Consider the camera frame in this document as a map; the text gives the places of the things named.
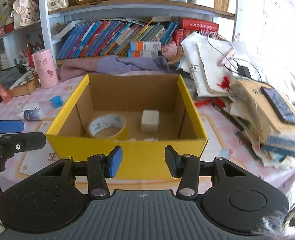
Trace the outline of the pink pig plush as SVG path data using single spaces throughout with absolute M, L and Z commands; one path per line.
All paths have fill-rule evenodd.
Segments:
M 161 54 L 168 61 L 174 59 L 177 55 L 177 46 L 175 41 L 170 41 L 168 44 L 162 46 Z

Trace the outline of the blue tape piece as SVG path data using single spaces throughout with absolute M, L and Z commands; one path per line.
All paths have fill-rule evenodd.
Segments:
M 59 95 L 51 98 L 50 102 L 53 104 L 54 108 L 59 108 L 63 106 L 63 100 Z

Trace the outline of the orange pink bottle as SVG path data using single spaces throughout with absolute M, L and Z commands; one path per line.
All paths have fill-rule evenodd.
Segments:
M 0 83 L 0 96 L 5 103 L 11 101 L 11 95 L 7 89 Z

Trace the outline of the stack of books and papers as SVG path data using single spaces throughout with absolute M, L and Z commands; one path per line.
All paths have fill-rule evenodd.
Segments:
M 234 81 L 230 88 L 235 95 L 230 115 L 244 128 L 254 152 L 265 166 L 295 165 L 295 125 L 282 123 L 262 94 L 261 87 L 271 86 L 247 79 Z M 280 94 L 295 115 L 295 105 Z

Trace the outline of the white power adapter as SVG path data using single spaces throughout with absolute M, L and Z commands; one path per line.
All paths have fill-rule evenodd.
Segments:
M 39 110 L 40 106 L 39 103 L 37 102 L 20 102 L 17 105 L 17 109 L 20 110 L 21 112 L 27 111 L 27 110 Z

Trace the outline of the orange white medicine box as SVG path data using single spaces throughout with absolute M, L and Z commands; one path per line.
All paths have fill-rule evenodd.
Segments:
M 127 57 L 158 57 L 162 44 L 158 41 L 133 41 L 127 51 Z

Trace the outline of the black smartphone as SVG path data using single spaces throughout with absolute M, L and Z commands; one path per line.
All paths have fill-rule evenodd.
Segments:
M 284 124 L 295 125 L 295 115 L 281 95 L 272 88 L 261 87 L 260 90 L 272 106 L 279 120 Z

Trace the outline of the yellow cardboard box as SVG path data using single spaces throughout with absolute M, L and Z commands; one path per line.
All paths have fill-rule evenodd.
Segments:
M 141 132 L 143 110 L 160 113 L 157 134 Z M 88 135 L 89 123 L 104 114 L 118 114 L 126 120 L 126 140 L 95 139 Z M 172 146 L 179 154 L 200 157 L 208 137 L 198 111 L 180 75 L 85 76 L 46 133 L 61 158 L 85 161 L 95 154 L 107 154 L 122 147 L 117 179 L 169 179 L 164 150 Z

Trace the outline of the row of colourful books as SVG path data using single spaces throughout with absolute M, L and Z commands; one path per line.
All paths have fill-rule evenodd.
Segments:
M 146 23 L 126 18 L 73 21 L 58 33 L 57 40 L 62 44 L 56 52 L 56 59 L 108 55 L 127 57 L 130 42 L 133 41 L 158 41 L 162 46 L 175 41 L 177 54 L 180 54 L 182 41 L 194 31 L 203 36 L 213 35 L 219 31 L 219 25 L 184 17 L 175 21 L 152 19 Z

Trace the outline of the blue spray bottle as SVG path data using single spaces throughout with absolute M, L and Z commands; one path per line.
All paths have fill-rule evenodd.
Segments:
M 45 118 L 45 113 L 40 109 L 29 109 L 18 113 L 17 117 L 27 121 L 39 121 Z

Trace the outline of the white bookshelf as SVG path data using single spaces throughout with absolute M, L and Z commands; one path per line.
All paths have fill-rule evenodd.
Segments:
M 54 65 L 67 60 L 56 59 L 61 48 L 58 33 L 73 21 L 126 18 L 140 22 L 152 19 L 177 20 L 179 17 L 215 22 L 236 20 L 236 14 L 217 8 L 216 0 L 103 0 L 76 4 L 48 12 L 47 0 L 0 0 L 0 66 L 34 66 L 32 54 L 50 49 Z

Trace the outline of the white foam block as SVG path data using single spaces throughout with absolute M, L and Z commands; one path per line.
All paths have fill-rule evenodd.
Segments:
M 156 110 L 143 110 L 141 116 L 141 132 L 157 134 L 160 125 L 160 113 Z

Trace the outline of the wooden chess board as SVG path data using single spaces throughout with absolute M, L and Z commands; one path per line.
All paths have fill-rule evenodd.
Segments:
M 30 95 L 39 86 L 39 79 L 35 68 L 30 68 L 10 88 L 11 97 Z

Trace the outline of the yellow tape roll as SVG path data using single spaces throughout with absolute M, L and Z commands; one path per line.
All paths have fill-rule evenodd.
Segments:
M 126 120 L 118 114 L 104 114 L 93 119 L 87 128 L 89 136 L 95 139 L 126 140 Z

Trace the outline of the pink cylindrical container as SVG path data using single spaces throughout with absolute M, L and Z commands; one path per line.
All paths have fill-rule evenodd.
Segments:
M 32 54 L 39 83 L 43 89 L 49 89 L 58 84 L 58 77 L 50 49 L 39 50 Z

